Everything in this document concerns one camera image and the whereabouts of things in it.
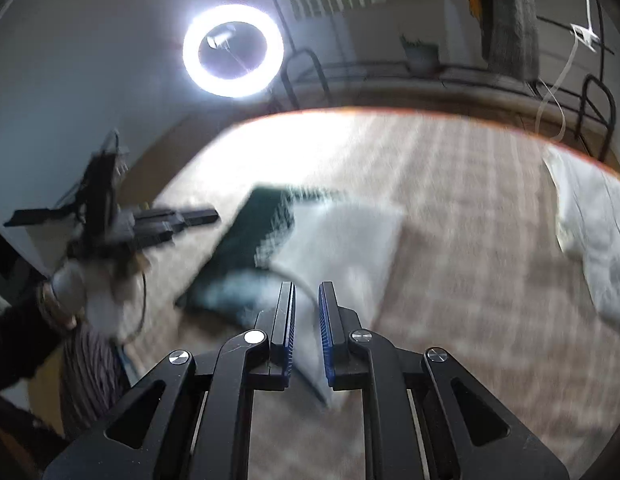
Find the left gloved hand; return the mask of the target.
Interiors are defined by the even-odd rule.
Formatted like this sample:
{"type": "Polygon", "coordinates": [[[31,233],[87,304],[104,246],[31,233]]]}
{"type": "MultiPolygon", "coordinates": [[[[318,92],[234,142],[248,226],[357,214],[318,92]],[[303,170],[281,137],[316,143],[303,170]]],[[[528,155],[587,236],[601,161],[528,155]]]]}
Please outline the left gloved hand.
{"type": "Polygon", "coordinates": [[[79,316],[102,336],[128,344],[142,331],[147,314],[148,258],[66,260],[48,282],[58,309],[79,316]]]}

